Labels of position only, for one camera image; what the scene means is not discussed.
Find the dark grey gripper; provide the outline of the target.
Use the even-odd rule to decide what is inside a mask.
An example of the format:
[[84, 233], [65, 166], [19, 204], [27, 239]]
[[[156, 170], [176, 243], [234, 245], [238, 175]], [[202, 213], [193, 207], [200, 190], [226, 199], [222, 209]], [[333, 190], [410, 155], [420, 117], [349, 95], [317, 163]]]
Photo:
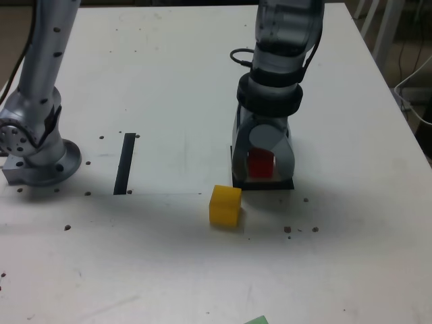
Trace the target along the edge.
[[[252, 121], [262, 125], [252, 129]], [[248, 175], [261, 179], [291, 179], [295, 158], [289, 135], [287, 117], [264, 117], [238, 106], [232, 134], [233, 183], [245, 182]]]

